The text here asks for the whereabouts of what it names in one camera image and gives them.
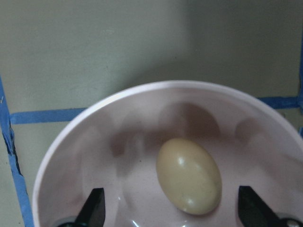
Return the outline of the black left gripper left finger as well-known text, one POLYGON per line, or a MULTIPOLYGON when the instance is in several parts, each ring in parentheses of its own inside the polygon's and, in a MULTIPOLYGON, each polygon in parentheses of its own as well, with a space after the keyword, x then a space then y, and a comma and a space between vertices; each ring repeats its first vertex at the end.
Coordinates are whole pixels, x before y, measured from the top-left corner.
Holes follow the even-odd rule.
POLYGON ((76 227, 102 227, 105 223, 106 207, 103 188, 94 188, 75 220, 76 227))

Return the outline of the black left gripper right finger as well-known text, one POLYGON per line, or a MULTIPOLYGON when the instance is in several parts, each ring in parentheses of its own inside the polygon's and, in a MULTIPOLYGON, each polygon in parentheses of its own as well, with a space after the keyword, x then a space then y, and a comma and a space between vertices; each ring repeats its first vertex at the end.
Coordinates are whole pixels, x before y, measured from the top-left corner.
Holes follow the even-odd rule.
POLYGON ((279 218, 250 186, 238 191, 238 217, 245 227, 286 227, 290 218, 279 218))

